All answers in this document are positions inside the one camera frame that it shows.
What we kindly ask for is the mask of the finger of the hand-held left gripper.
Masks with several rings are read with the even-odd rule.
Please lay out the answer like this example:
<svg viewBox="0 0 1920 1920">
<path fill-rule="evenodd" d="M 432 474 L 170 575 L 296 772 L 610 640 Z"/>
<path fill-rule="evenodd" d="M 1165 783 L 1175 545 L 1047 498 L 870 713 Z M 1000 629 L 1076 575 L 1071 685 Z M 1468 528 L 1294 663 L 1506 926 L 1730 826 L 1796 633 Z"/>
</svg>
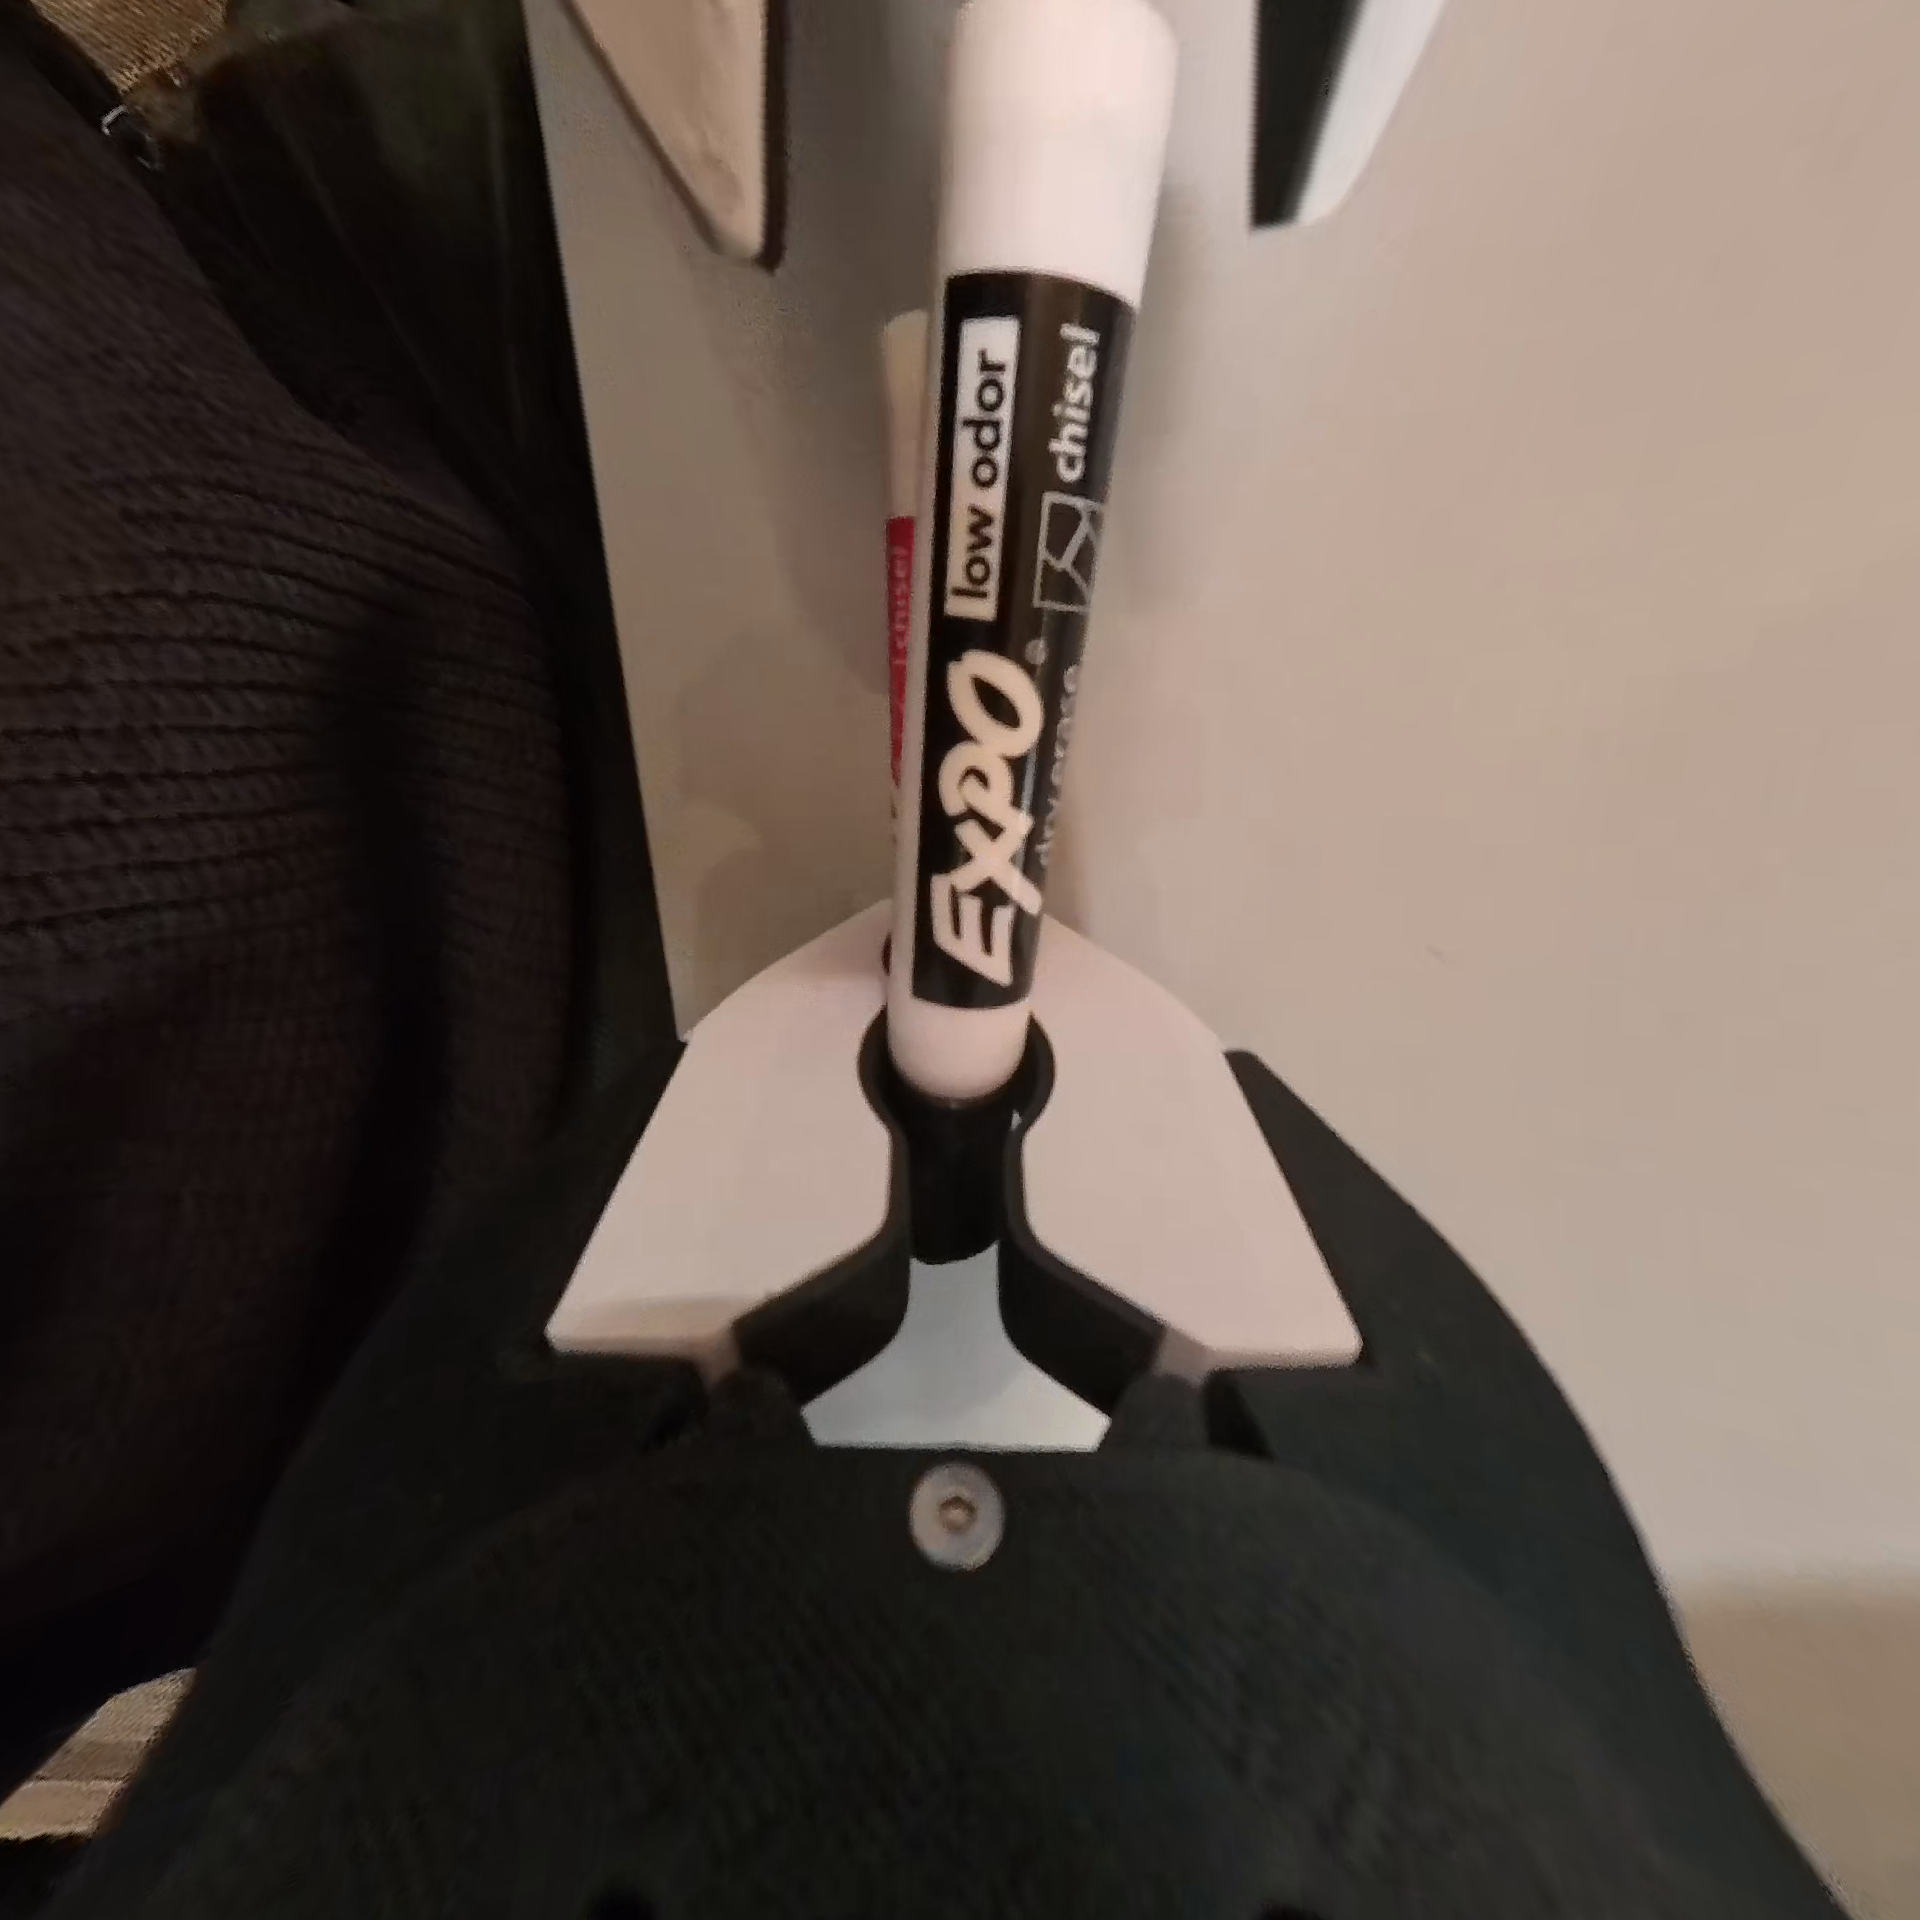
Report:
<svg viewBox="0 0 1920 1920">
<path fill-rule="evenodd" d="M 1354 196 L 1442 16 L 1442 0 L 1256 3 L 1252 225 L 1311 225 Z"/>
<path fill-rule="evenodd" d="M 784 3 L 567 0 L 596 69 L 730 262 L 784 257 Z"/>
</svg>

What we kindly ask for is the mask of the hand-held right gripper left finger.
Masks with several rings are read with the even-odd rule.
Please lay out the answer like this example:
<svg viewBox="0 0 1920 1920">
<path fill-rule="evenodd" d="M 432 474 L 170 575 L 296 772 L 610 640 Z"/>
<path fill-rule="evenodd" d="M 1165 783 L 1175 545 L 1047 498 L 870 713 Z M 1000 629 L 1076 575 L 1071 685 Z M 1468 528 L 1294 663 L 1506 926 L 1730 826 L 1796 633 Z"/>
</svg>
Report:
<svg viewBox="0 0 1920 1920">
<path fill-rule="evenodd" d="M 911 1310 L 870 907 L 694 1024 L 550 1315 L 573 1358 L 848 1379 Z"/>
</svg>

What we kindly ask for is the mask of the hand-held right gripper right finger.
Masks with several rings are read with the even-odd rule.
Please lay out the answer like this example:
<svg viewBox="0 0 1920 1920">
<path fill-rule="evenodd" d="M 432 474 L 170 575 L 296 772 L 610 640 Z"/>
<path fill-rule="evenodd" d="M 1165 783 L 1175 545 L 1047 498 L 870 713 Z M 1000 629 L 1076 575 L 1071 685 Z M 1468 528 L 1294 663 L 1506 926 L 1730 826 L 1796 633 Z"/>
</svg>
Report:
<svg viewBox="0 0 1920 1920">
<path fill-rule="evenodd" d="M 1330 1372 L 1358 1320 L 1219 1036 L 1045 926 L 1005 1159 L 1000 1327 L 1053 1379 Z"/>
</svg>

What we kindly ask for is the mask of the red dry erase marker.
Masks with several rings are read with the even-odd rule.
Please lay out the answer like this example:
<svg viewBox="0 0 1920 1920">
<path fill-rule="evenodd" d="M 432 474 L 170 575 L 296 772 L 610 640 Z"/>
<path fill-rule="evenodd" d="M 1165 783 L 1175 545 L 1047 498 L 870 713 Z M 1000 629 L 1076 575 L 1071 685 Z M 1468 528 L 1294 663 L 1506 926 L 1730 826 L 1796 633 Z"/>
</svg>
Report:
<svg viewBox="0 0 1920 1920">
<path fill-rule="evenodd" d="M 890 717 L 890 990 L 913 984 L 913 900 L 927 772 L 927 363 L 937 359 L 927 310 L 887 318 L 877 341 L 887 423 L 887 717 Z"/>
</svg>

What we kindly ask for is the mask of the black dry erase marker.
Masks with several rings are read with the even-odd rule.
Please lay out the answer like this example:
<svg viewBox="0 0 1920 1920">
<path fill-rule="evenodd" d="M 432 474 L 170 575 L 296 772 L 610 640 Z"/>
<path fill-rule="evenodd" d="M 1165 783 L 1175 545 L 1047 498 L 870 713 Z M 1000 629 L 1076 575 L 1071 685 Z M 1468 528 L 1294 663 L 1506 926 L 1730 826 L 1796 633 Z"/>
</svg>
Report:
<svg viewBox="0 0 1920 1920">
<path fill-rule="evenodd" d="M 947 44 L 887 950 L 913 1254 L 992 1245 L 1175 35 L 1133 0 Z"/>
</svg>

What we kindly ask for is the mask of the person's black sweater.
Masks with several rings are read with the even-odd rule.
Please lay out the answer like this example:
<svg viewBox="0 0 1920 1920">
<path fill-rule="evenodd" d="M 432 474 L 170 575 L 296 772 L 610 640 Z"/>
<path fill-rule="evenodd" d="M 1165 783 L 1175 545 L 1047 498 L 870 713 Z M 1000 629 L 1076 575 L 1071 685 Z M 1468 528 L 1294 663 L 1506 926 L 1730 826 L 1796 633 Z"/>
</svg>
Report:
<svg viewBox="0 0 1920 1920">
<path fill-rule="evenodd" d="M 523 3 L 4 3 L 4 1739 L 550 1134 L 622 734 Z"/>
</svg>

